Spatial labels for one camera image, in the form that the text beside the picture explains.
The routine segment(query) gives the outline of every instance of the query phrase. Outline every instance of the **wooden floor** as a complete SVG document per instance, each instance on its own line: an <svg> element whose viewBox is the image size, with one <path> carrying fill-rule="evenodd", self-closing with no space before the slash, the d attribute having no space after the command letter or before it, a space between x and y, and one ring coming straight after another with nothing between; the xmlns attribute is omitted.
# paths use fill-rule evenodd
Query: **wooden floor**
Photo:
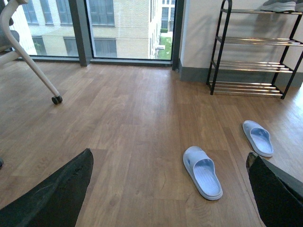
<svg viewBox="0 0 303 227"><path fill-rule="evenodd" d="M271 133L269 161L303 181L303 89L279 98L209 95L170 68L24 62L0 67L0 208L91 148L94 169L77 227L258 227L244 120ZM182 162L200 146L223 197L207 201Z"/></svg>

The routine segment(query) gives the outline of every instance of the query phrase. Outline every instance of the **gray baseboard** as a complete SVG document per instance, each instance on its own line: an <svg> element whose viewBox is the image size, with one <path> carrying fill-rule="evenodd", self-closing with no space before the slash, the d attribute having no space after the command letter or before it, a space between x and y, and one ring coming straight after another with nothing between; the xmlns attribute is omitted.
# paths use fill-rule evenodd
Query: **gray baseboard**
<svg viewBox="0 0 303 227"><path fill-rule="evenodd" d="M208 69L183 67L179 62L179 74L181 81L206 83ZM217 81L241 82L241 83L271 83L274 73L268 72L240 72L231 70L220 70ZM291 73L280 73L275 85L285 87L291 77ZM297 72L291 87L300 87L303 83L303 73Z"/></svg>

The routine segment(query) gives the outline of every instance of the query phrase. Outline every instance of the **black metal shoe rack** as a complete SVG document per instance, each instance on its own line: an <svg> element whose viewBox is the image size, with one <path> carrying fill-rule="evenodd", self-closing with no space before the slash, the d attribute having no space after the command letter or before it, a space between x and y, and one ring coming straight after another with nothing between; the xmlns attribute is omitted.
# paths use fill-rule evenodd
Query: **black metal shoe rack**
<svg viewBox="0 0 303 227"><path fill-rule="evenodd" d="M228 2L228 8L224 9L225 2ZM222 14L226 14L223 34L219 36ZM301 46L303 43L294 39L295 32L300 23L303 13L301 12L283 12L279 14L284 15L297 15L297 20L294 24L293 30L288 39L273 39L273 38L250 38L250 37L227 37L227 27L230 20L231 13L246 13L246 14L275 14L275 12L260 11L260 10L245 10L245 9L232 9L232 0L223 0L219 16L219 22L214 41L214 49L210 62L210 67L207 76L206 84L210 88L210 94L213 95L214 91L217 93L233 93L236 95L249 94L261 96L277 96L284 99L287 91L294 79L294 76L299 68L303 58L303 51L294 69L286 66L283 62L290 46ZM217 60L214 60L217 42L220 43L219 54ZM221 56L224 44L251 44L251 45L282 45L285 46L280 62L244 62L244 61L222 61ZM211 72L214 68L213 80L210 81ZM271 84L267 83L240 83L240 82L222 82L217 81L218 71L224 70L237 70L237 71L256 71L256 72L274 72ZM276 85L276 79L279 73L291 73L291 77L284 91L280 90Z"/></svg>

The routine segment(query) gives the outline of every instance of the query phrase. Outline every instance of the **chair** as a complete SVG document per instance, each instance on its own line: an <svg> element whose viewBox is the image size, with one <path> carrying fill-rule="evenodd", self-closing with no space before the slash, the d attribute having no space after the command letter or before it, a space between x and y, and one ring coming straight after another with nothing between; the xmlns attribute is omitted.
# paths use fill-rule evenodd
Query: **chair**
<svg viewBox="0 0 303 227"><path fill-rule="evenodd" d="M29 0L10 0L5 6L4 1L0 0L0 52L13 47L15 50L5 53L0 56L0 65L4 65L10 61L22 57L22 59L30 66L35 74L42 80L47 88L53 93L52 101L55 105L62 102L57 89L52 85L45 74L39 69L36 63L26 53L26 51L19 44L19 34L16 31L9 29L13 24L11 19L12 15L16 12L17 8L22 4L27 4Z"/></svg>

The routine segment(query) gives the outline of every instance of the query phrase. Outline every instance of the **light blue slipper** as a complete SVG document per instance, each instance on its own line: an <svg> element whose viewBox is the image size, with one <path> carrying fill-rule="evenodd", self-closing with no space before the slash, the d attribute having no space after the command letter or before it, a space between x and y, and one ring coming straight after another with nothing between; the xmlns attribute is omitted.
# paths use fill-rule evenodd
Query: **light blue slipper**
<svg viewBox="0 0 303 227"><path fill-rule="evenodd" d="M255 152L264 157L272 157L274 149L270 141L269 132L253 121L245 121L242 126Z"/></svg>
<svg viewBox="0 0 303 227"><path fill-rule="evenodd" d="M200 147L190 147L183 155L183 163L200 194L208 200L222 197L222 187L215 174L214 162Z"/></svg>

